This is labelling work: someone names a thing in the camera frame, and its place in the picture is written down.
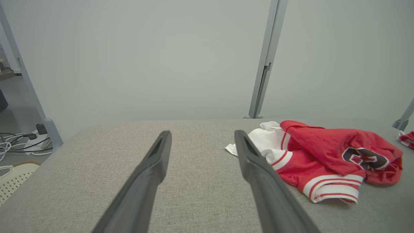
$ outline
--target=white wall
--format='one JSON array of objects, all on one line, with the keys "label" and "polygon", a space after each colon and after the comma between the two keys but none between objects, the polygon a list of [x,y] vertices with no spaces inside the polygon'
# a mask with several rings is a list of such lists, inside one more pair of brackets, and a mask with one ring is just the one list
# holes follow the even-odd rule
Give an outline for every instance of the white wall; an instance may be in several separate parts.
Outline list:
[{"label": "white wall", "polygon": [[1,0],[63,141],[111,121],[248,114],[270,0]]},{"label": "white wall", "polygon": [[414,97],[414,1],[289,0],[261,114],[392,125]]}]

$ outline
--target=black cable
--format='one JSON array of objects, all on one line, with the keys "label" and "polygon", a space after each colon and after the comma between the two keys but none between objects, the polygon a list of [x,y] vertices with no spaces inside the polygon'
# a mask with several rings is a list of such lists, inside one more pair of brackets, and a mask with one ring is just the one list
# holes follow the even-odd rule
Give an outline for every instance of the black cable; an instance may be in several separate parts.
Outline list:
[{"label": "black cable", "polygon": [[16,144],[16,142],[18,142],[20,139],[24,138],[24,135],[21,135],[20,137],[15,138],[12,142],[10,142],[10,144],[12,146],[14,146]]},{"label": "black cable", "polygon": [[42,151],[46,151],[46,150],[50,150],[50,149],[53,149],[53,147],[50,147],[50,148],[47,148],[47,149],[44,149],[44,150],[31,150],[31,151],[11,151],[11,150],[9,150],[8,151],[8,153],[10,152],[10,153],[29,153],[29,152],[42,152]]},{"label": "black cable", "polygon": [[[12,136],[16,136],[15,134],[12,133],[0,133],[0,134],[7,134],[7,135],[12,135]],[[0,135],[1,141],[4,142],[3,136]]]},{"label": "black cable", "polygon": [[33,146],[37,146],[37,145],[41,144],[42,142],[44,142],[44,141],[46,141],[46,140],[48,140],[48,139],[50,139],[50,138],[46,138],[45,140],[40,141],[40,142],[38,142],[38,143],[36,143],[36,144],[33,144],[33,145],[31,145],[31,146],[27,146],[27,147],[23,147],[23,148],[18,148],[18,149],[11,148],[11,150],[24,150],[24,149],[27,149],[27,148],[30,148],[30,147],[33,147]]}]

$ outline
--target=table surface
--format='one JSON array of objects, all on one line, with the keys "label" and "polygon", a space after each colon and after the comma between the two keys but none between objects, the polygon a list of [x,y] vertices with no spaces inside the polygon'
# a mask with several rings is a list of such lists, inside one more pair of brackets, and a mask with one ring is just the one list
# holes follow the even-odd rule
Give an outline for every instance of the table surface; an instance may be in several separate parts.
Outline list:
[{"label": "table surface", "polygon": [[[266,121],[138,121],[80,132],[53,154],[0,207],[1,232],[90,232],[158,134],[173,136],[167,176],[158,187],[150,232],[261,232],[249,184],[224,147],[234,130]],[[299,120],[325,128],[373,131],[404,151],[401,181],[362,184],[359,203],[312,203],[288,186],[322,232],[411,232],[414,151],[398,131],[367,120]]]}]

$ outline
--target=gray metal frame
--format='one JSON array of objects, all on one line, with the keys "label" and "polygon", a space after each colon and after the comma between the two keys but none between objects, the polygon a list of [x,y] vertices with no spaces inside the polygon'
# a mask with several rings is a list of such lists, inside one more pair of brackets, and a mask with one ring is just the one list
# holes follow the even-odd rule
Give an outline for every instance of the gray metal frame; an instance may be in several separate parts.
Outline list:
[{"label": "gray metal frame", "polygon": [[29,74],[24,66],[24,62],[22,56],[20,55],[19,49],[16,44],[16,40],[14,39],[12,29],[10,28],[10,24],[6,18],[6,14],[3,10],[3,6],[0,3],[0,22],[3,25],[3,29],[6,33],[6,37],[9,40],[10,47],[12,48],[13,55],[16,58],[17,64],[20,67],[20,72],[22,73],[23,80],[26,83],[27,89],[30,92],[32,100],[34,101],[37,111],[39,112],[40,117],[42,118],[43,124],[46,127],[46,130],[49,134],[50,139],[53,142],[53,152],[55,152],[61,145],[63,145],[63,141],[58,133],[58,130],[55,126],[55,123],[52,119],[47,118],[43,109],[42,105],[40,104],[39,98],[36,95],[36,91],[34,90],[33,84],[30,81]]},{"label": "gray metal frame", "polygon": [[405,127],[408,125],[409,118],[413,114],[413,112],[414,112],[414,99],[408,105],[407,109],[402,114],[400,119],[396,120],[392,126],[396,129],[404,131]]},{"label": "gray metal frame", "polygon": [[263,118],[260,115],[260,111],[262,109],[267,83],[269,82],[270,72],[272,71],[272,63],[276,55],[287,3],[288,0],[272,0],[270,3],[269,17],[267,18],[265,37],[263,39],[262,53],[260,55],[256,82],[253,88],[249,115],[244,118]]}]

